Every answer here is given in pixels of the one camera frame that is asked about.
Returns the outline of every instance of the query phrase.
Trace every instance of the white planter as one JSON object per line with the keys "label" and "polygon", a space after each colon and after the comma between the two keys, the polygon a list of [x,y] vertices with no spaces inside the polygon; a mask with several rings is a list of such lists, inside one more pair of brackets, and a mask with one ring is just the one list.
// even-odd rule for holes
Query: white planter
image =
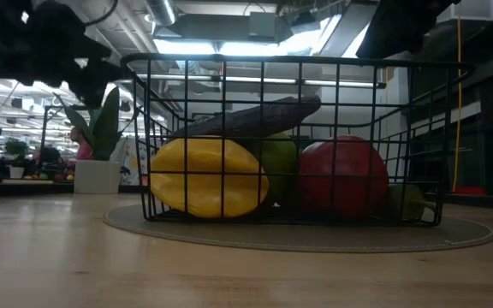
{"label": "white planter", "polygon": [[75,193],[118,193],[119,163],[80,160],[75,164]]}
{"label": "white planter", "polygon": [[9,175],[11,179],[21,179],[24,175],[24,167],[9,166]]}

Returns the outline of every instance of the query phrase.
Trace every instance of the potted plant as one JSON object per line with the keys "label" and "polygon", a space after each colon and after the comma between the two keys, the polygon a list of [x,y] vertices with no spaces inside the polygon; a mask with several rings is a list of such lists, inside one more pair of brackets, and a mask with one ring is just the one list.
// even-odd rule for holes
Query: potted plant
{"label": "potted plant", "polygon": [[119,89],[116,87],[108,94],[101,108],[87,106],[91,117],[88,124],[82,115],[67,106],[57,94],[55,96],[62,103],[69,121],[81,130],[92,148],[92,160],[79,160],[75,165],[75,193],[117,193],[121,164],[110,162],[110,156],[124,131],[119,130]]}
{"label": "potted plant", "polygon": [[24,175],[25,156],[27,154],[27,143],[15,138],[9,138],[5,142],[5,152],[14,157],[13,164],[9,166],[11,179],[21,179]]}

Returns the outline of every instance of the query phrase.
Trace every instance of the yellow bell pepper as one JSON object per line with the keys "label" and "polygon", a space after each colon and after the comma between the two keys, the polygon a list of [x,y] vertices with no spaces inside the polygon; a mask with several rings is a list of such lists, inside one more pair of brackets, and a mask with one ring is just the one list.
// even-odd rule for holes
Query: yellow bell pepper
{"label": "yellow bell pepper", "polygon": [[[252,175],[224,176],[224,217],[245,215],[258,206],[258,161],[245,148],[225,140],[225,173]],[[163,146],[151,161],[151,171],[184,172],[184,139]],[[221,172],[222,141],[219,139],[188,139],[187,170],[189,172]],[[203,218],[221,216],[221,175],[187,175],[187,212]],[[260,202],[269,189],[267,176],[262,175]],[[185,211],[184,174],[151,174],[151,191],[168,206]]]}

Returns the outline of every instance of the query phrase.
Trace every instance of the wooden table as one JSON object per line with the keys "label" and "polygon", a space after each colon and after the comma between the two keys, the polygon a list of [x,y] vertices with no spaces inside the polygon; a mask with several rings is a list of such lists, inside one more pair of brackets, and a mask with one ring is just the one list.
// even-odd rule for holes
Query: wooden table
{"label": "wooden table", "polygon": [[[102,223],[139,197],[0,198],[0,307],[493,307],[493,243],[316,254],[201,246]],[[493,210],[445,215],[493,226]]]}

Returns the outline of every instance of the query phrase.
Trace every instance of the woven mat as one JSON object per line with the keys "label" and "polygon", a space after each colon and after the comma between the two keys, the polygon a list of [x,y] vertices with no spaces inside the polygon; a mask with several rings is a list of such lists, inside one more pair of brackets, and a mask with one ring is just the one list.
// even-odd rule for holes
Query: woven mat
{"label": "woven mat", "polygon": [[104,222],[168,240],[286,252],[426,252],[493,240],[492,228],[451,217],[434,228],[147,222],[141,206],[133,205],[111,210]]}

